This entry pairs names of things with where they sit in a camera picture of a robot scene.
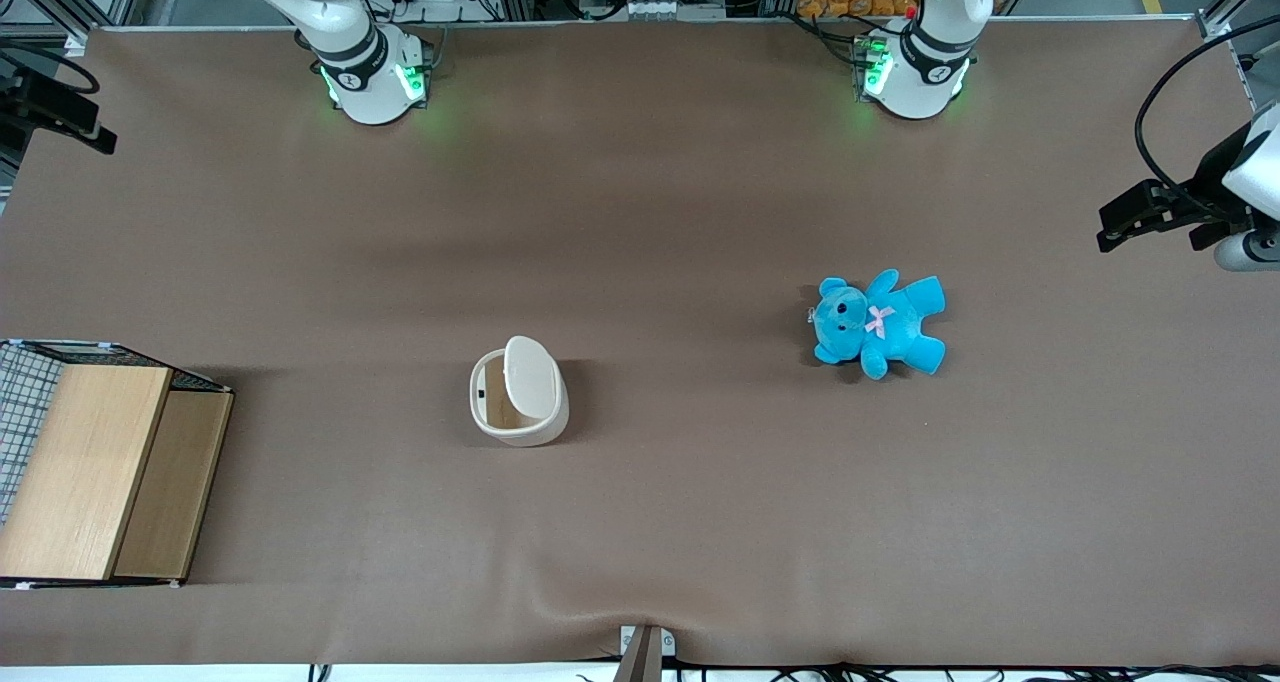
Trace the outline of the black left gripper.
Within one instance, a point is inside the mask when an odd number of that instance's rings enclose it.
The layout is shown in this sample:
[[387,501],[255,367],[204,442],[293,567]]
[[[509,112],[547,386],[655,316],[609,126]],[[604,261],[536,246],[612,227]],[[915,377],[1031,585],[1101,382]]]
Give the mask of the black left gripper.
[[1215,180],[1138,182],[1100,209],[1100,221],[1096,243],[1103,255],[1148,234],[1148,223],[1158,234],[1187,232],[1193,252],[1207,252],[1230,235],[1253,230],[1252,209]]

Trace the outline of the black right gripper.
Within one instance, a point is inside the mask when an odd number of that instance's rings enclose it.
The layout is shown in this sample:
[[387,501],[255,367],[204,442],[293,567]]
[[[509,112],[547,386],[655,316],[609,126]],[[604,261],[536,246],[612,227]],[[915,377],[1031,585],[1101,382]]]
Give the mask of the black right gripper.
[[99,122],[91,99],[18,63],[3,72],[1,146],[4,152],[22,152],[35,131],[54,131],[88,146],[97,154],[115,154],[118,136]]

